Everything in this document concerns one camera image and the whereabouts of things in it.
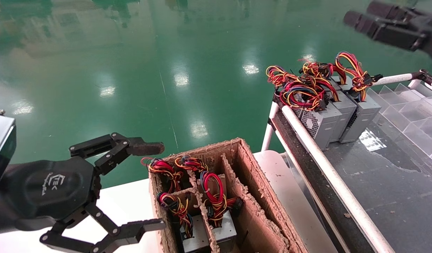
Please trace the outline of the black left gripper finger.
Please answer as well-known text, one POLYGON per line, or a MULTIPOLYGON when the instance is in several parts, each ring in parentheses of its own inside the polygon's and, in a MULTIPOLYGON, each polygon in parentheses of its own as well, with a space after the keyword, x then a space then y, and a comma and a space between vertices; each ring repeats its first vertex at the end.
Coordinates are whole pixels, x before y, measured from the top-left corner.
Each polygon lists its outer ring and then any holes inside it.
POLYGON ((163 153, 164 149, 162 142, 145 142, 141 137, 129 138, 114 132, 75 144, 69 151, 71 157, 79 156, 83 159, 104 154, 95 161, 94 167, 98 174, 106 175, 130 155, 157 155, 163 153))

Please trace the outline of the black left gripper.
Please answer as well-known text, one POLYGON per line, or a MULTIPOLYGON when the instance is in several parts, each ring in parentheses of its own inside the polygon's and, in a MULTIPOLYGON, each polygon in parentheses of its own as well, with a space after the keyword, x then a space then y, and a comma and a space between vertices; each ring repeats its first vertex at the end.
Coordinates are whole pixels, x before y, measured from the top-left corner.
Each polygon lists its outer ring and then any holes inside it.
POLYGON ((163 219, 117 226, 93 204, 99 197, 100 176, 81 157, 39 160, 9 165, 0 180, 0 232, 32 232, 52 227, 41 244, 66 253, 113 253, 138 244, 146 232, 166 228, 163 219), (63 236, 69 225, 91 216, 107 234, 93 244, 63 236))

